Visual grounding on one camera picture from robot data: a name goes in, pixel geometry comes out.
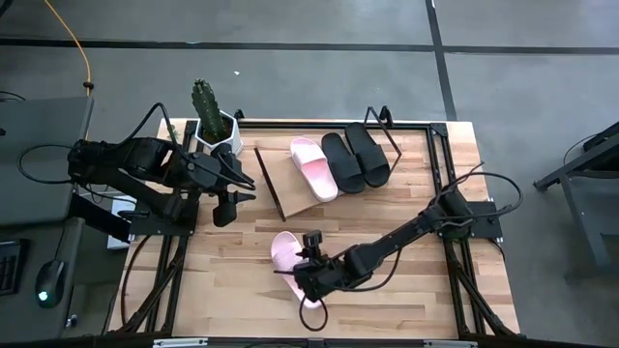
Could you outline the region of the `grey panel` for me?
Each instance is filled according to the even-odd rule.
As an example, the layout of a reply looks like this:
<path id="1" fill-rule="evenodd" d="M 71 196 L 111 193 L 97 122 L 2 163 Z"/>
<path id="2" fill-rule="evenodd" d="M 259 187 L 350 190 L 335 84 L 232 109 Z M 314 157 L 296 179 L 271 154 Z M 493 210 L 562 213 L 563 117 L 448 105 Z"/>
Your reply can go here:
<path id="1" fill-rule="evenodd" d="M 93 106 L 87 97 L 0 102 L 0 226 L 67 216 L 67 155 L 86 137 Z"/>

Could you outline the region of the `black keyboard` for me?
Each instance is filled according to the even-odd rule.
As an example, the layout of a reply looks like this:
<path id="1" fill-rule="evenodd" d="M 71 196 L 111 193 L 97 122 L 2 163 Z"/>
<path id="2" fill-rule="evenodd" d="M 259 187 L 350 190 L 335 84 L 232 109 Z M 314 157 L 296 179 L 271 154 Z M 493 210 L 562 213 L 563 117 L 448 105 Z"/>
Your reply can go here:
<path id="1" fill-rule="evenodd" d="M 0 242 L 0 296 L 18 292 L 28 244 L 25 239 Z"/>

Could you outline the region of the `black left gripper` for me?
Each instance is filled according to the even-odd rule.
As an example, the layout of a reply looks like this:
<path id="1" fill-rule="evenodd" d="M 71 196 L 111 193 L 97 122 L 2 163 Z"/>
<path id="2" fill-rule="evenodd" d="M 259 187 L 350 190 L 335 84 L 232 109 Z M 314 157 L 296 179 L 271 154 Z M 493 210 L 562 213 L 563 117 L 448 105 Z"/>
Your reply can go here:
<path id="1" fill-rule="evenodd" d="M 219 204 L 212 211 L 213 223 L 217 227 L 225 227 L 236 219 L 236 204 L 256 199 L 256 196 L 250 193 L 240 191 L 228 193 L 228 186 L 236 180 L 230 169 L 231 165 L 222 156 L 212 157 L 204 153 L 187 155 L 186 174 L 189 179 L 186 182 L 186 190 L 220 194 Z"/>

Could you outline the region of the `white paper sheet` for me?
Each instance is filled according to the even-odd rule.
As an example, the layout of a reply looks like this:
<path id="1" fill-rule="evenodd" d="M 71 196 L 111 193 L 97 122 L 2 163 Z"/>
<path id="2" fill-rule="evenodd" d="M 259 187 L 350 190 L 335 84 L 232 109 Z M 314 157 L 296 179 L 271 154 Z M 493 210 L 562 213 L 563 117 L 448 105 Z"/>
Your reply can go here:
<path id="1" fill-rule="evenodd" d="M 136 205 L 136 199 L 127 195 L 117 196 L 112 201 L 111 213 L 116 217 L 119 217 L 121 211 L 133 211 Z M 128 241 L 123 242 L 112 236 L 107 237 L 106 248 L 109 250 L 118 250 L 128 248 L 131 242 L 134 241 L 134 235 L 128 236 Z"/>

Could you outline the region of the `black aluminium table frame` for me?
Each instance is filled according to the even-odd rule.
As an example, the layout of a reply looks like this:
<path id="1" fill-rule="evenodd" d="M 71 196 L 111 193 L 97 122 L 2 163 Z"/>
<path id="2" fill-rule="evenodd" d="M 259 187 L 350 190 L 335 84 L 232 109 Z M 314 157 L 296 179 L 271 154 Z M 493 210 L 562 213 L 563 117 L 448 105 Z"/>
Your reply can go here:
<path id="1" fill-rule="evenodd" d="M 287 283 L 273 271 L 270 245 L 282 231 L 302 236 L 318 229 L 322 248 L 336 254 L 374 241 L 424 209 L 438 185 L 480 163 L 468 122 L 432 125 L 402 122 L 373 137 L 396 168 L 388 184 L 308 208 L 283 218 L 290 192 L 271 194 L 265 183 L 292 169 L 290 142 L 319 141 L 335 122 L 277 121 L 241 131 L 245 170 L 257 181 L 252 202 L 237 219 L 214 226 L 214 203 L 203 198 L 180 283 L 172 332 L 176 336 L 329 338 L 454 338 L 455 310 L 443 242 L 427 235 L 400 257 L 389 257 L 361 293 L 331 294 L 322 308 L 300 308 Z"/>

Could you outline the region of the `wooden shelf black metal legs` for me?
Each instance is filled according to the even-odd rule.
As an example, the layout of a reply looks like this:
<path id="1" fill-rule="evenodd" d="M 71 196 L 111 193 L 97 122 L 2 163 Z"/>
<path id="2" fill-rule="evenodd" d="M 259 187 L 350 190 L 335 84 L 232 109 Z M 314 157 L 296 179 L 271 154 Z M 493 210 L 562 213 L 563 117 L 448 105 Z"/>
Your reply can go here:
<path id="1" fill-rule="evenodd" d="M 326 128 L 310 125 L 306 129 L 297 126 L 291 130 L 277 130 L 274 134 L 267 134 L 264 139 L 255 143 L 254 153 L 262 172 L 264 184 L 281 219 L 286 220 L 310 208 L 328 203 L 316 199 L 310 186 L 294 164 L 290 153 L 290 143 L 293 139 L 298 137 L 308 138 L 322 149 L 322 137 L 326 133 L 335 132 L 341 136 L 343 143 L 353 155 L 346 141 L 344 129 L 351 123 L 361 123 L 377 144 L 382 147 L 379 141 L 387 141 L 396 151 L 396 157 L 401 157 L 401 150 L 389 133 L 390 124 L 382 123 L 379 119 L 380 110 L 375 110 L 370 106 L 367 108 L 363 120 L 348 122 L 339 127 L 332 125 Z M 390 164 L 391 176 L 393 165 L 387 155 L 386 158 Z"/>

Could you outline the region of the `white plant pot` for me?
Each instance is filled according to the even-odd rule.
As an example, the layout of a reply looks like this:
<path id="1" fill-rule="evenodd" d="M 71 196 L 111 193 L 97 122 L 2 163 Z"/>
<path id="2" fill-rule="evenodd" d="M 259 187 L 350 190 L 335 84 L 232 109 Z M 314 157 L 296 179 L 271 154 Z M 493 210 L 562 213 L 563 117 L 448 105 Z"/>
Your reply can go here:
<path id="1" fill-rule="evenodd" d="M 238 121 L 233 116 L 223 110 L 220 111 L 220 115 L 224 120 L 227 120 L 231 124 L 231 134 L 226 139 L 214 144 L 207 142 L 204 138 L 201 137 L 204 128 L 200 120 L 197 121 L 196 133 L 194 134 L 193 138 L 197 141 L 198 144 L 204 145 L 208 149 L 208 152 L 212 152 L 217 146 L 220 146 L 222 144 L 228 144 L 231 147 L 232 153 L 238 156 L 243 151 L 244 146 L 243 140 L 240 135 Z"/>

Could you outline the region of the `green cactus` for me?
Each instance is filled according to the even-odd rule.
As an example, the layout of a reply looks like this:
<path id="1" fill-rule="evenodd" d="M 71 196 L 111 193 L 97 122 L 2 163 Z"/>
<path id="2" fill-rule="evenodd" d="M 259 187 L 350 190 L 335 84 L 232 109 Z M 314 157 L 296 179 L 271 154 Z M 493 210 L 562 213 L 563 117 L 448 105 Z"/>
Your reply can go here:
<path id="1" fill-rule="evenodd" d="M 197 79 L 192 87 L 192 105 L 201 121 L 201 138 L 210 144 L 225 140 L 230 135 L 230 126 L 221 116 L 218 102 L 211 85 Z"/>

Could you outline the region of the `dark desk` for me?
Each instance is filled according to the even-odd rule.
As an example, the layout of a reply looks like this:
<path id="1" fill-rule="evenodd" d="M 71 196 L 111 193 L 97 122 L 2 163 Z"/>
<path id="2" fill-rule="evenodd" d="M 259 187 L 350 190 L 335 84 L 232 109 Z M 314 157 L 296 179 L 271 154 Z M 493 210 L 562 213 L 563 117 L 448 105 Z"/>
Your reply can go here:
<path id="1" fill-rule="evenodd" d="M 109 249 L 108 236 L 78 218 L 0 229 L 0 241 L 29 241 L 18 292 L 0 296 L 0 342 L 101 334 L 109 325 L 128 251 Z M 35 281 L 52 259 L 65 263 L 64 294 L 53 308 L 38 305 Z"/>

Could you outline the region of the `black metal desk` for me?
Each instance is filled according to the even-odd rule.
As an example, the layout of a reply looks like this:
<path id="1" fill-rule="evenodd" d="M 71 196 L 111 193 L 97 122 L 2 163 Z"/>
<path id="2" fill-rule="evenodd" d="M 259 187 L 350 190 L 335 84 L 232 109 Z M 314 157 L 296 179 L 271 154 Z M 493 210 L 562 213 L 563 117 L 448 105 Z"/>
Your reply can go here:
<path id="1" fill-rule="evenodd" d="M 533 183 L 539 192 L 560 185 L 575 225 L 586 238 L 594 266 L 566 274 L 568 280 L 619 277 L 606 237 L 619 238 L 619 122 L 578 142 L 582 152 Z"/>

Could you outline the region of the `black slide sandal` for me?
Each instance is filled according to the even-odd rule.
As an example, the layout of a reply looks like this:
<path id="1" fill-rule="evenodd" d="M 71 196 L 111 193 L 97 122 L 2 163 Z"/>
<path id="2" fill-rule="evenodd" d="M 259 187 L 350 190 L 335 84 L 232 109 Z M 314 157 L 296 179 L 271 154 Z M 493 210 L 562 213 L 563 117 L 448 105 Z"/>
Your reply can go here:
<path id="1" fill-rule="evenodd" d="M 349 194 L 362 192 L 366 182 L 360 165 L 341 136 L 335 132 L 326 133 L 321 139 L 321 146 L 339 190 Z"/>
<path id="2" fill-rule="evenodd" d="M 344 135 L 366 183 L 373 188 L 384 186 L 389 180 L 391 168 L 382 147 L 373 140 L 361 123 L 347 125 Z"/>

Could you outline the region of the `black computer mouse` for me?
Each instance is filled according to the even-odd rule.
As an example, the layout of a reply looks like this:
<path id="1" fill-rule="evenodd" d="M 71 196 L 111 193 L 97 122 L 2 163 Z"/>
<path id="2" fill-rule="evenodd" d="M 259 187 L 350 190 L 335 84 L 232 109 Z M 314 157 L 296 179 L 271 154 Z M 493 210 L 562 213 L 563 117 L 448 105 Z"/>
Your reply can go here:
<path id="1" fill-rule="evenodd" d="M 57 306 L 64 295 L 67 264 L 58 259 L 52 259 L 42 265 L 36 281 L 35 293 L 37 303 L 42 308 Z"/>

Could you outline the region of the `pink slide sandal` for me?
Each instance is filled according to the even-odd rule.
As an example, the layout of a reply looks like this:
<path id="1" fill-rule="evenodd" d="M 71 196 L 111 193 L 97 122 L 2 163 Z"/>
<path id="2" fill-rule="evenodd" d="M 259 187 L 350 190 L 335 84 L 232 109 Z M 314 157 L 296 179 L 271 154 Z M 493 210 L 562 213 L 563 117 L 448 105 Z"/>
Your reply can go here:
<path id="1" fill-rule="evenodd" d="M 297 255 L 302 251 L 302 246 L 294 234 L 289 231 L 282 231 L 276 235 L 271 243 L 271 258 L 274 270 L 278 272 L 292 272 L 293 267 L 304 259 Z M 298 286 L 293 275 L 281 275 L 299 301 L 304 298 L 305 292 Z M 320 302 L 304 301 L 304 307 L 317 309 L 321 307 Z"/>
<path id="2" fill-rule="evenodd" d="M 317 143 L 305 137 L 295 138 L 290 143 L 290 153 L 318 201 L 329 202 L 338 196 L 339 188 L 326 155 Z"/>

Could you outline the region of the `silver aluminium bracket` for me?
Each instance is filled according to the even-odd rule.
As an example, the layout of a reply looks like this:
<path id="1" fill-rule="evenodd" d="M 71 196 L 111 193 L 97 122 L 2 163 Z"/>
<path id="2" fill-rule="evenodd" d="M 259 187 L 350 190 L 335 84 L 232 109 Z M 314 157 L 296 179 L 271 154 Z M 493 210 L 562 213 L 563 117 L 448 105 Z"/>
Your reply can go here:
<path id="1" fill-rule="evenodd" d="M 428 339 L 424 341 L 424 348 L 478 348 L 478 343 L 475 341 L 466 340 L 441 340 Z"/>
<path id="2" fill-rule="evenodd" d="M 152 348 L 207 348 L 207 337 L 163 338 L 153 341 Z"/>

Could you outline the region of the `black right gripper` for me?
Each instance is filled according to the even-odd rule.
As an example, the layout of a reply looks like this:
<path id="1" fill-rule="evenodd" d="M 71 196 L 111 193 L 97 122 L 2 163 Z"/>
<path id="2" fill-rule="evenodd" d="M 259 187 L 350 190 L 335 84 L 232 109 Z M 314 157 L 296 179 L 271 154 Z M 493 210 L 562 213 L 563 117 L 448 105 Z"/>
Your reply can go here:
<path id="1" fill-rule="evenodd" d="M 293 267 L 293 271 L 274 270 L 274 274 L 295 276 L 298 286 L 311 302 L 323 299 L 349 285 L 349 267 L 339 258 L 313 258 Z"/>

